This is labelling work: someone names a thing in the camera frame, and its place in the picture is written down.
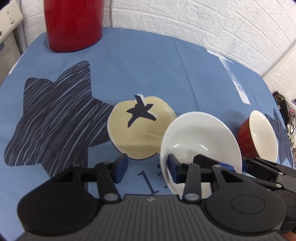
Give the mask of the right hand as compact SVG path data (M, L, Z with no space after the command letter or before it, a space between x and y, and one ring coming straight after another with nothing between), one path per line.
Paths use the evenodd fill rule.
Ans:
M287 232L284 234L284 236L289 240L289 241L296 241L296 233L295 232Z

